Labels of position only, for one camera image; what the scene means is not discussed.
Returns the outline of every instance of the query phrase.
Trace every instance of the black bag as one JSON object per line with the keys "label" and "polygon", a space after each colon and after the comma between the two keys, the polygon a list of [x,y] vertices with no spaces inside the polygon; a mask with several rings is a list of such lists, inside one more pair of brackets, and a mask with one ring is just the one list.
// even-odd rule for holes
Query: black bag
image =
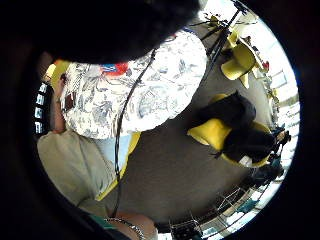
{"label": "black bag", "polygon": [[248,156],[252,163],[257,163],[271,153],[275,143],[276,139],[270,133],[250,127],[236,129],[226,137],[221,153],[237,162]]}
{"label": "black bag", "polygon": [[222,120],[233,129],[249,126],[256,117],[255,106],[238,91],[216,101],[199,111],[199,117],[203,121],[212,118]]}

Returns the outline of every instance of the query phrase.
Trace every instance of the black cord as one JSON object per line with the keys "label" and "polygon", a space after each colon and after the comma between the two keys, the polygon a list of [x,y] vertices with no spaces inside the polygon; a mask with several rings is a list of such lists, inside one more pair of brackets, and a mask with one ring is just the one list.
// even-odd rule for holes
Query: black cord
{"label": "black cord", "polygon": [[155,59],[156,50],[157,50],[157,48],[153,49],[148,65],[145,67],[145,69],[143,69],[143,71],[140,73],[139,77],[133,83],[132,88],[131,88],[128,96],[127,96],[127,99],[126,99],[126,101],[124,103],[124,106],[122,108],[122,111],[120,113],[120,116],[118,118],[116,142],[115,142],[115,147],[114,147],[114,152],[115,152],[115,172],[116,172],[116,175],[117,175],[118,195],[117,195],[116,205],[115,205],[113,213],[111,215],[111,217],[113,217],[113,218],[116,217],[116,214],[117,214],[117,211],[118,211],[118,208],[119,208],[119,205],[120,205],[120,199],[121,199],[121,179],[120,179],[120,170],[119,170],[119,164],[118,164],[118,160],[119,160],[118,159],[118,154],[119,154],[119,141],[120,141],[120,131],[121,131],[121,127],[122,127],[122,119],[123,119],[126,107],[127,107],[128,103],[129,103],[129,100],[130,100],[135,88],[141,82],[142,76],[145,74],[145,72],[147,71],[147,69],[150,67],[150,65],[152,64],[152,62]]}
{"label": "black cord", "polygon": [[208,20],[208,21],[204,21],[204,22],[199,22],[199,23],[190,24],[189,26],[190,26],[190,27],[193,27],[193,26],[197,26],[197,25],[204,24],[204,23],[214,23],[214,22],[219,22],[219,21],[218,21],[218,20]]}
{"label": "black cord", "polygon": [[212,34],[220,31],[221,29],[223,29],[222,26],[216,26],[216,27],[214,27],[210,32],[208,32],[206,35],[204,35],[202,38],[200,38],[200,41],[205,40],[206,38],[210,37]]}
{"label": "black cord", "polygon": [[257,24],[258,23],[258,21],[256,21],[256,22],[250,22],[250,23],[248,23],[248,22],[241,22],[241,21],[237,21],[236,22],[236,24],[242,24],[242,25],[254,25],[254,24]]}

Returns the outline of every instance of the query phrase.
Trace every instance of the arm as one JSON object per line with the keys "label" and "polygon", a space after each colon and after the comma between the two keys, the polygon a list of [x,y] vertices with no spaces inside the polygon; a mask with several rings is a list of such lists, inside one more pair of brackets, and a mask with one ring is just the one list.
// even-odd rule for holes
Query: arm
{"label": "arm", "polygon": [[54,92],[54,130],[53,133],[63,133],[66,129],[65,120],[61,111],[60,97],[64,87],[64,79],[60,77],[56,91]]}

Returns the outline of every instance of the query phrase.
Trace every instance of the gray carpet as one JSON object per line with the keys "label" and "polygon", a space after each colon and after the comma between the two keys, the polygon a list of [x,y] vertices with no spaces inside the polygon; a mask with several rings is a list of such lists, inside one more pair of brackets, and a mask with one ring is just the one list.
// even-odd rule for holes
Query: gray carpet
{"label": "gray carpet", "polygon": [[[198,36],[206,30],[197,27]],[[206,47],[214,37],[205,41]],[[200,216],[220,201],[219,194],[228,194],[248,174],[248,169],[214,159],[214,150],[186,135],[200,122],[197,111],[217,93],[240,94],[254,103],[256,120],[271,124],[271,115],[262,82],[249,75],[250,88],[239,80],[230,81],[220,66],[227,59],[221,55],[208,79],[195,93],[191,104],[175,119],[142,133],[139,144],[129,158],[122,181],[120,209],[145,214],[156,223],[180,222]],[[112,209],[116,199],[113,190],[104,200]]]}

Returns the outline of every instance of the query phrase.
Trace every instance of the yellow chair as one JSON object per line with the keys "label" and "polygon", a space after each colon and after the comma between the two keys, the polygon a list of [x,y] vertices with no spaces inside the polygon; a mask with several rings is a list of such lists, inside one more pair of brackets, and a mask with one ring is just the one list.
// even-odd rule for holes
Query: yellow chair
{"label": "yellow chair", "polygon": [[238,41],[238,33],[236,31],[233,31],[227,38],[227,41],[225,45],[222,48],[222,51],[228,50],[228,49],[233,49],[234,47],[237,46],[237,41]]}
{"label": "yellow chair", "polygon": [[[226,94],[217,94],[211,99],[210,103],[219,101],[226,96],[227,96]],[[270,133],[270,129],[261,123],[253,121],[252,127],[257,130]],[[224,141],[226,137],[229,135],[229,133],[231,132],[231,130],[232,128],[224,124],[223,121],[217,118],[212,118],[200,126],[189,129],[187,132],[187,135],[193,137],[196,141],[198,141],[203,145],[210,145],[216,151],[219,152],[223,149]],[[224,153],[221,154],[221,157],[232,164],[243,166],[236,160],[233,160],[228,156],[226,156]],[[257,163],[252,163],[251,167],[258,168],[265,165],[268,158],[269,156],[261,159]]]}
{"label": "yellow chair", "polygon": [[62,73],[65,73],[70,65],[70,62],[64,60],[57,60],[55,61],[54,65],[56,65],[52,76],[51,76],[51,86],[53,89],[56,89],[58,81]]}
{"label": "yellow chair", "polygon": [[219,19],[215,15],[211,15],[210,22],[208,23],[209,30],[212,30],[213,28],[216,28],[219,26]]}
{"label": "yellow chair", "polygon": [[[130,141],[130,145],[129,145],[129,149],[128,149],[128,153],[126,156],[126,163],[124,164],[124,166],[122,167],[121,171],[120,171],[120,178],[122,179],[126,169],[127,169],[127,165],[128,165],[128,159],[129,159],[129,155],[133,152],[133,150],[136,148],[138,141],[140,139],[140,135],[141,132],[136,132],[132,134],[132,138]],[[103,198],[105,198],[105,196],[107,196],[116,186],[117,186],[117,179],[115,179],[110,186],[102,193],[100,193],[97,197],[96,200],[97,201],[101,201]]]}
{"label": "yellow chair", "polygon": [[229,80],[236,80],[254,67],[256,59],[249,47],[243,43],[234,47],[232,53],[232,59],[221,65],[221,71]]}
{"label": "yellow chair", "polygon": [[53,74],[55,69],[56,69],[56,65],[50,64],[50,66],[48,67],[47,71],[45,72],[45,74],[43,76],[43,79],[46,82],[51,81],[51,77],[52,77],[52,74]]}

